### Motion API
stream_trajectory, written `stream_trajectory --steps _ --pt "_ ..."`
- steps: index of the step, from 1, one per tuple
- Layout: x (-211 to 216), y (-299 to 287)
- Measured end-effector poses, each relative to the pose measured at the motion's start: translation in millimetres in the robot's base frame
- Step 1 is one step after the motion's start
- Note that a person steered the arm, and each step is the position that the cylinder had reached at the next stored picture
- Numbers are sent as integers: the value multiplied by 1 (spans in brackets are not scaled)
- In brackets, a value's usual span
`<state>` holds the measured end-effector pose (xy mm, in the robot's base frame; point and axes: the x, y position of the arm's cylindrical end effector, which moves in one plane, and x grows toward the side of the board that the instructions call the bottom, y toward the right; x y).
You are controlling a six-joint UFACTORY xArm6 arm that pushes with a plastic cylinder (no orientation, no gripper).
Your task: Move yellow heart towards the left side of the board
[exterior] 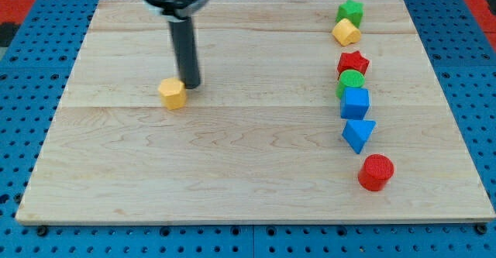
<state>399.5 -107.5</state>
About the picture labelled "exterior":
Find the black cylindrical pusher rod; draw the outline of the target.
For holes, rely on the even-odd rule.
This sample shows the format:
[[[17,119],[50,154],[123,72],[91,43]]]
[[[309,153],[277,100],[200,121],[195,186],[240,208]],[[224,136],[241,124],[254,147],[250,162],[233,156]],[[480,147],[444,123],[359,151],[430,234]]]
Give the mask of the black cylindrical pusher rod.
[[[192,17],[181,22],[169,22],[179,79],[187,89],[201,84],[194,23]]]

